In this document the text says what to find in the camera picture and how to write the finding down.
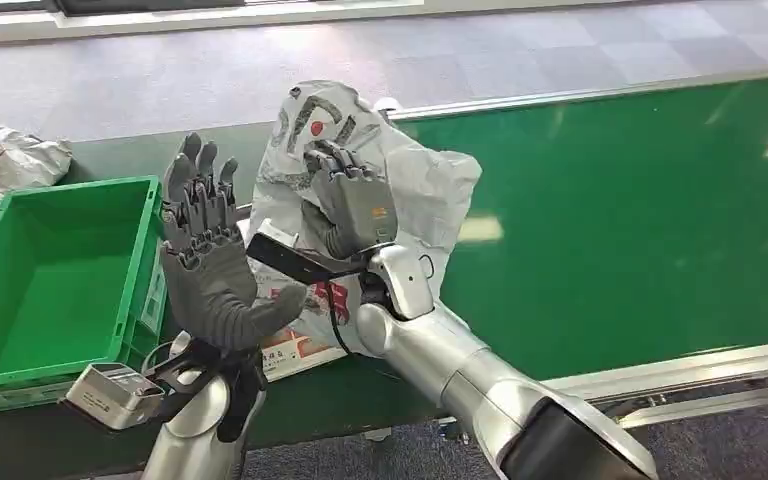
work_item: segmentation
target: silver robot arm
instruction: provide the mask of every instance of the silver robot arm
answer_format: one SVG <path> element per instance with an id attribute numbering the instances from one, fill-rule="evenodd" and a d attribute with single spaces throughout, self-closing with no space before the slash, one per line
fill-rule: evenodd
<path id="1" fill-rule="evenodd" d="M 631 435 L 584 400 L 506 363 L 435 304 L 418 255 L 393 244 L 398 219 L 386 179 L 333 142 L 315 142 L 305 161 L 321 208 L 304 203 L 303 217 L 331 257 L 345 261 L 282 250 L 261 234 L 249 245 L 253 258 L 304 283 L 359 273 L 364 346 L 462 422 L 501 478 L 658 478 Z"/>
<path id="2" fill-rule="evenodd" d="M 658 478 L 649 452 L 616 423 L 523 375 L 435 304 L 413 252 L 385 246 L 368 271 L 383 280 L 392 306 L 360 307 L 364 346 L 462 422 L 501 478 Z"/>

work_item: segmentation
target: gray robotic hand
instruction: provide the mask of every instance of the gray robotic hand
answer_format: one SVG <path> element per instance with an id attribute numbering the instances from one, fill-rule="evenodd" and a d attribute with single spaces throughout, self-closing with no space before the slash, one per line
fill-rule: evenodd
<path id="1" fill-rule="evenodd" d="M 305 201 L 302 216 L 332 257 L 342 260 L 396 239 L 396 207 L 385 178 L 331 141 L 315 142 L 304 157 L 322 209 Z"/>
<path id="2" fill-rule="evenodd" d="M 305 288 L 290 285 L 257 307 L 257 283 L 235 222 L 229 159 L 218 182 L 217 147 L 191 133 L 169 166 L 162 207 L 166 235 L 161 261 L 172 312 L 181 328 L 223 350 L 247 350 L 301 313 Z"/>

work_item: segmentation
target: green plastic crate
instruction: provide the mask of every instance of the green plastic crate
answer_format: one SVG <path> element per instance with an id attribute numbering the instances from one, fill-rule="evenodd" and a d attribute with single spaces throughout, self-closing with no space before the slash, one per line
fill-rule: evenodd
<path id="1" fill-rule="evenodd" d="M 0 410 L 61 398 L 91 362 L 139 368 L 166 299 L 155 177 L 18 191 L 0 205 Z"/>

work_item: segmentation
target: plastic bag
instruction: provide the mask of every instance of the plastic bag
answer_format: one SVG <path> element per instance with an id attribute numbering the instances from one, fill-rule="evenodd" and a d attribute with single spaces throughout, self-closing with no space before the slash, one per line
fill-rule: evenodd
<path id="1" fill-rule="evenodd" d="M 72 161 L 64 141 L 44 141 L 0 125 L 0 202 L 9 190 L 54 185 Z"/>
<path id="2" fill-rule="evenodd" d="M 299 234 L 298 248 L 326 250 L 303 224 L 302 198 L 319 205 L 310 187 L 303 154 L 314 140 L 330 139 L 358 152 L 373 171 L 386 174 L 399 217 L 396 242 L 421 258 L 435 299 L 446 263 L 469 210 L 472 189 L 481 167 L 471 156 L 427 149 L 390 126 L 357 92 L 331 81 L 302 82 L 284 101 L 266 146 L 255 181 L 251 228 L 247 241 L 267 218 L 284 232 Z M 258 297 L 270 298 L 286 276 L 252 260 Z M 332 282 L 340 336 L 355 352 L 369 355 L 353 328 L 351 316 L 360 306 L 356 276 Z M 325 285 L 309 289 L 305 310 L 292 328 L 338 345 L 334 336 Z"/>

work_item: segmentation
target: robot finger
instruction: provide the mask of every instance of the robot finger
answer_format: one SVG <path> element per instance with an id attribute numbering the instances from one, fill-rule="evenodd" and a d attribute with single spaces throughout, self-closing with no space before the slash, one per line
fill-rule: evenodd
<path id="1" fill-rule="evenodd" d="M 330 140 L 320 140 L 316 142 L 317 149 L 332 157 L 337 162 L 341 170 L 356 167 L 355 159 L 351 152 Z"/>
<path id="2" fill-rule="evenodd" d="M 210 178 L 213 176 L 213 161 L 216 160 L 216 154 L 219 149 L 213 142 L 207 142 L 198 155 L 198 161 L 196 166 L 198 167 L 199 175 L 204 178 Z"/>
<path id="3" fill-rule="evenodd" d="M 195 165 L 196 158 L 200 151 L 201 137 L 198 136 L 198 133 L 193 132 L 184 138 L 184 143 L 181 144 L 181 149 L 178 153 L 183 154 L 193 163 L 193 165 Z"/>
<path id="4" fill-rule="evenodd" d="M 234 172 L 237 171 L 239 164 L 234 157 L 228 159 L 225 165 L 222 166 L 222 171 L 219 173 L 219 184 L 232 184 L 234 183 Z"/>
<path id="5" fill-rule="evenodd" d="M 179 153 L 166 169 L 163 177 L 164 200 L 173 203 L 184 201 L 187 183 L 196 175 L 195 165 L 183 153 Z"/>
<path id="6" fill-rule="evenodd" d="M 309 173 L 316 174 L 320 170 L 324 170 L 328 173 L 336 173 L 342 171 L 342 167 L 334 157 L 328 155 L 325 152 L 319 150 L 308 150 L 304 154 L 305 166 Z"/>
<path id="7" fill-rule="evenodd" d="M 192 182 L 192 189 L 187 195 L 185 206 L 187 209 L 187 220 L 189 220 L 189 230 L 192 237 L 203 235 L 207 229 L 207 216 L 205 213 L 207 195 L 204 183 L 195 180 Z"/>
<path id="8" fill-rule="evenodd" d="M 178 253 L 189 248 L 190 233 L 186 219 L 182 218 L 181 204 L 164 202 L 160 207 L 160 219 L 163 221 L 167 252 Z"/>

